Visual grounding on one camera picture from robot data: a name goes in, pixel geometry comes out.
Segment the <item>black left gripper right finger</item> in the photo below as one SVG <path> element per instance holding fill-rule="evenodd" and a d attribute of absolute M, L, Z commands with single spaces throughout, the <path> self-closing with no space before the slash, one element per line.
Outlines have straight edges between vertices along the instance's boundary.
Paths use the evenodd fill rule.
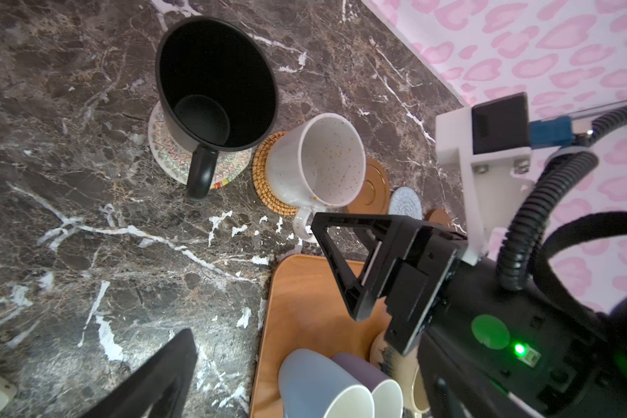
<path fill-rule="evenodd" d="M 429 334 L 421 337 L 417 359 L 435 417 L 463 417 L 465 411 L 473 417 L 540 416 Z"/>

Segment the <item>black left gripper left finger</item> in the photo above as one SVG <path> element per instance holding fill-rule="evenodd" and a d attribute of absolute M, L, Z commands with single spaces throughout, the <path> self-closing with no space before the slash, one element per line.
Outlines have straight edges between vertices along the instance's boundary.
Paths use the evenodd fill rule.
<path fill-rule="evenodd" d="M 181 330 L 85 417 L 181 417 L 198 354 L 193 332 Z"/>

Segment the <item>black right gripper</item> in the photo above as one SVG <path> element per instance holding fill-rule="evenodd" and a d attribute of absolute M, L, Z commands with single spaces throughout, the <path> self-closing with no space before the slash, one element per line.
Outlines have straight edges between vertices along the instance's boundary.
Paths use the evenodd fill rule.
<path fill-rule="evenodd" d="M 319 212 L 313 219 L 351 319 L 366 320 L 384 298 L 391 316 L 386 341 L 409 354 L 467 236 L 407 216 Z"/>

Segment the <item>purple mug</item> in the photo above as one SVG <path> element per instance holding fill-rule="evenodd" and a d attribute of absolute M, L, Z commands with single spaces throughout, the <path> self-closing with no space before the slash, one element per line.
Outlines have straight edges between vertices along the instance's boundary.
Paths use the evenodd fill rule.
<path fill-rule="evenodd" d="M 350 353 L 336 354 L 332 360 L 369 390 L 374 401 L 374 417 L 402 417 L 403 395 L 397 381 L 363 358 Z"/>

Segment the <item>dark wooden saucer coaster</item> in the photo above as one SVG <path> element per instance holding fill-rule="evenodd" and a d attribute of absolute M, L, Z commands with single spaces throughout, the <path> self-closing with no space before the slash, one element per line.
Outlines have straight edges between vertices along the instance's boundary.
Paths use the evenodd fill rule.
<path fill-rule="evenodd" d="M 376 160 L 367 158 L 366 175 L 358 196 L 346 206 L 350 214 L 388 213 L 390 186 L 386 169 Z"/>

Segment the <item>blue handled white mug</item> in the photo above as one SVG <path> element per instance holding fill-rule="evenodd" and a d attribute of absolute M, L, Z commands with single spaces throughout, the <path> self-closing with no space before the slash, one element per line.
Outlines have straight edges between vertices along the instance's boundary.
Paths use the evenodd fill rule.
<path fill-rule="evenodd" d="M 369 389 L 341 366 L 309 349 L 296 349 L 285 358 L 278 387 L 285 417 L 374 416 Z"/>

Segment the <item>light blue woven coaster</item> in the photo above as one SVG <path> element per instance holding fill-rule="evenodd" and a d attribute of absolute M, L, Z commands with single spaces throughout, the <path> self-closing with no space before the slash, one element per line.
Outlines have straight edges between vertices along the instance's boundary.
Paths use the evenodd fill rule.
<path fill-rule="evenodd" d="M 406 186 L 399 187 L 391 195 L 388 214 L 423 220 L 421 200 L 413 189 Z"/>

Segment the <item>brown wooden saucer coaster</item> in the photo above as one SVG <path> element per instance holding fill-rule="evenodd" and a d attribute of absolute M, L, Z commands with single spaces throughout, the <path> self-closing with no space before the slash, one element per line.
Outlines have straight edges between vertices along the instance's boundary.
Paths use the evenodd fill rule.
<path fill-rule="evenodd" d="M 437 224 L 448 229 L 454 229 L 452 220 L 449 214 L 443 209 L 432 209 L 428 211 L 424 217 L 426 221 L 432 224 Z"/>

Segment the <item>white speckled mug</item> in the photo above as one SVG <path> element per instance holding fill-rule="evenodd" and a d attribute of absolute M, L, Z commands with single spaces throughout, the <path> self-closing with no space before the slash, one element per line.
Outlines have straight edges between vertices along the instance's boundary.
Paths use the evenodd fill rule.
<path fill-rule="evenodd" d="M 346 118 L 323 113 L 277 140 L 268 152 L 265 174 L 273 195 L 297 208 L 295 235 L 315 243 L 308 219 L 344 207 L 360 193 L 366 175 L 364 145 Z"/>

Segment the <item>tan rattan coaster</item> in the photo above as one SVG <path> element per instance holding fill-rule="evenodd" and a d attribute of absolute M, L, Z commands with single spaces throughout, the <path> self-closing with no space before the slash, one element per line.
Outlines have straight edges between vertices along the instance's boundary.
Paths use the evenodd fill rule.
<path fill-rule="evenodd" d="M 253 156 L 252 176 L 255 191 L 268 209 L 280 216 L 294 217 L 298 208 L 287 205 L 277 199 L 266 180 L 266 159 L 273 145 L 287 132 L 275 132 L 266 138 L 256 149 Z"/>

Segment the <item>white woven coaster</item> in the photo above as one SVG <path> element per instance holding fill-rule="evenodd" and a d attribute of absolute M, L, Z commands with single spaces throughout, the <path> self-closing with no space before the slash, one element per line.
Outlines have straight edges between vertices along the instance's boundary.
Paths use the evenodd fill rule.
<path fill-rule="evenodd" d="M 186 185 L 193 153 L 177 143 L 170 134 L 160 102 L 148 122 L 148 143 L 160 168 L 171 178 Z M 211 189 L 220 189 L 236 179 L 252 161 L 253 149 L 219 154 Z"/>

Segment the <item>black mug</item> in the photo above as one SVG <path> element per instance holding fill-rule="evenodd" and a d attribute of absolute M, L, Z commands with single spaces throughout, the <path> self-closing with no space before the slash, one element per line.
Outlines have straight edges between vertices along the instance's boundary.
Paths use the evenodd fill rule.
<path fill-rule="evenodd" d="M 193 146 L 186 194 L 203 200 L 219 154 L 257 146 L 273 129 L 275 75 L 252 38 L 214 17 L 174 24 L 158 46 L 155 75 L 170 134 Z"/>

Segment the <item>beige glazed mug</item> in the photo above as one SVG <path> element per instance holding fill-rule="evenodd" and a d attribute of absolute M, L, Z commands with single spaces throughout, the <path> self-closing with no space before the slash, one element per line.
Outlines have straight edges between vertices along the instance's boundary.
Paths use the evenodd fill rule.
<path fill-rule="evenodd" d="M 418 346 L 403 356 L 388 345 L 385 334 L 382 331 L 374 339 L 369 362 L 400 385 L 404 409 L 414 417 L 430 417 L 430 404 L 417 360 Z"/>

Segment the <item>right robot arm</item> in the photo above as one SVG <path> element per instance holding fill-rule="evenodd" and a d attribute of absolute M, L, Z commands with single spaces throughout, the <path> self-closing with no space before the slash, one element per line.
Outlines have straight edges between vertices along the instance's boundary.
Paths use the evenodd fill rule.
<path fill-rule="evenodd" d="M 436 417 L 627 417 L 627 299 L 610 315 L 567 294 L 558 251 L 627 235 L 627 212 L 601 212 L 553 233 L 536 277 L 510 292 L 493 260 L 470 265 L 462 233 L 409 216 L 320 212 L 313 234 L 350 317 L 386 304 L 388 346 L 416 353 Z"/>

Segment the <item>orange plastic tray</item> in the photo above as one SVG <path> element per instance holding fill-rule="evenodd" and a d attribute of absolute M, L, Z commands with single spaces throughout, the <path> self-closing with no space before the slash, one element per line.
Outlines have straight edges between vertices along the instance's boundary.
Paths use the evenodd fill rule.
<path fill-rule="evenodd" d="M 326 357 L 347 352 L 367 360 L 374 339 L 389 321 L 386 305 L 379 300 L 367 320 L 355 322 L 325 258 L 285 258 L 272 278 L 249 416 L 283 416 L 277 380 L 280 365 L 292 351 L 307 348 Z"/>

